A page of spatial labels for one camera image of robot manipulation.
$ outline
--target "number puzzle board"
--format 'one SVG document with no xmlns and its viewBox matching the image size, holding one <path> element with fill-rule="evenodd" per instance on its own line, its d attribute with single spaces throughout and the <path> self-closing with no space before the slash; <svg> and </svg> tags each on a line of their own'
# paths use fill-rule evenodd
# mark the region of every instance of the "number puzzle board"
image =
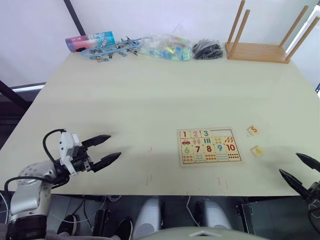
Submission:
<svg viewBox="0 0 320 240">
<path fill-rule="evenodd" d="M 178 144 L 183 167 L 243 161 L 231 128 L 178 130 Z"/>
</svg>

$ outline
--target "overturned wooden stool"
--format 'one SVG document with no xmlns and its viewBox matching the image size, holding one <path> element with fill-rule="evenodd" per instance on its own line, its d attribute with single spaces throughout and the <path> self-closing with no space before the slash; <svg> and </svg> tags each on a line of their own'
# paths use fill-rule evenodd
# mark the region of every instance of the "overturned wooden stool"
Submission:
<svg viewBox="0 0 320 240">
<path fill-rule="evenodd" d="M 287 64 L 290 62 L 290 58 L 293 56 L 293 54 L 297 51 L 297 49 L 300 47 L 302 42 L 305 40 L 305 38 L 308 36 L 308 34 L 311 32 L 311 30 L 314 28 L 314 26 L 319 21 L 319 17 L 316 17 L 311 25 L 308 27 L 308 29 L 305 31 L 305 33 L 302 35 L 300 40 L 297 42 L 297 44 L 294 46 L 294 48 L 289 52 L 289 54 L 286 53 L 285 49 L 283 48 L 284 43 L 292 33 L 292 31 L 297 26 L 298 22 L 301 20 L 303 15 L 308 9 L 308 6 L 304 6 L 304 8 L 301 10 L 299 16 L 296 18 L 294 23 L 292 24 L 291 28 L 287 32 L 287 34 L 284 36 L 283 40 L 279 45 L 274 44 L 260 44 L 260 43 L 243 43 L 239 42 L 241 33 L 245 27 L 246 21 L 248 19 L 250 10 L 245 10 L 241 25 L 239 27 L 238 33 L 236 34 L 234 42 L 231 42 L 232 37 L 234 35 L 236 26 L 238 24 L 238 20 L 240 18 L 240 14 L 242 12 L 242 9 L 245 4 L 245 0 L 242 0 L 238 9 L 238 12 L 235 16 L 235 20 L 230 32 L 230 36 L 228 38 L 228 41 L 225 43 L 225 49 L 227 52 L 227 57 L 229 60 L 242 60 L 242 61 L 255 61 L 255 62 L 269 62 L 269 63 L 282 63 Z"/>
</svg>

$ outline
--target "clear plastic bag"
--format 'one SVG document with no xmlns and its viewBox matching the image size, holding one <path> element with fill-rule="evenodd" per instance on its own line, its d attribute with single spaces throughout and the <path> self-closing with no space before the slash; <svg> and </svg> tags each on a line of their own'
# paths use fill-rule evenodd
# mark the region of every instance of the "clear plastic bag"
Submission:
<svg viewBox="0 0 320 240">
<path fill-rule="evenodd" d="M 188 61 L 192 57 L 192 48 L 186 38 L 162 34 L 144 39 L 140 53 L 172 61 Z"/>
<path fill-rule="evenodd" d="M 194 59 L 218 59 L 222 58 L 224 51 L 217 40 L 200 40 L 192 47 Z"/>
</svg>

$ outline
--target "white wall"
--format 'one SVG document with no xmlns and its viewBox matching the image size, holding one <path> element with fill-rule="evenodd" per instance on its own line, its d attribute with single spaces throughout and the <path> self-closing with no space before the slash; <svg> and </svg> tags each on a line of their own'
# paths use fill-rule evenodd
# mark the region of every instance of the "white wall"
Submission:
<svg viewBox="0 0 320 240">
<path fill-rule="evenodd" d="M 315 16 L 320 17 L 320 10 L 318 10 L 309 20 L 309 24 L 307 24 L 302 34 L 307 30 Z M 300 69 L 304 77 L 309 80 L 312 87 L 316 89 L 320 83 L 320 21 L 303 41 L 291 59 Z"/>
<path fill-rule="evenodd" d="M 125 36 L 171 33 L 180 24 L 192 40 L 210 38 L 221 42 L 228 39 L 240 4 L 240 0 L 71 2 L 87 34 L 113 31 L 119 40 Z M 243 12 L 251 12 L 240 40 L 279 43 L 303 6 L 308 5 L 288 46 L 317 2 L 247 0 Z M 69 54 L 65 38 L 79 35 L 62 0 L 0 1 L 0 33 L 0 80 L 10 87 L 46 82 Z"/>
<path fill-rule="evenodd" d="M 62 0 L 1 0 L 0 34 L 0 80 L 13 87 L 46 82 L 79 32 Z"/>
</svg>

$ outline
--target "table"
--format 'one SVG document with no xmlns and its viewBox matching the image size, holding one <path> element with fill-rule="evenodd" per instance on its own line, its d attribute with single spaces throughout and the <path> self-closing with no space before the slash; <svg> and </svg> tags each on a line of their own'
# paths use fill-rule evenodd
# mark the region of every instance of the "table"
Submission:
<svg viewBox="0 0 320 240">
<path fill-rule="evenodd" d="M 89 149 L 93 161 L 118 151 L 122 155 L 97 173 L 72 177 L 54 193 L 297 195 L 278 169 L 307 188 L 319 179 L 295 156 L 320 159 L 319 113 L 317 95 L 292 62 L 172 62 L 129 54 L 98 63 L 72 53 L 1 149 L 0 184 L 29 164 L 48 160 L 43 136 L 66 128 L 81 141 L 112 135 Z M 258 135 L 249 135 L 251 125 L 259 128 Z M 177 130 L 220 127 L 232 127 L 244 163 L 181 167 Z M 47 141 L 55 158 L 59 138 L 57 133 Z M 257 145 L 262 157 L 250 152 Z"/>
</svg>

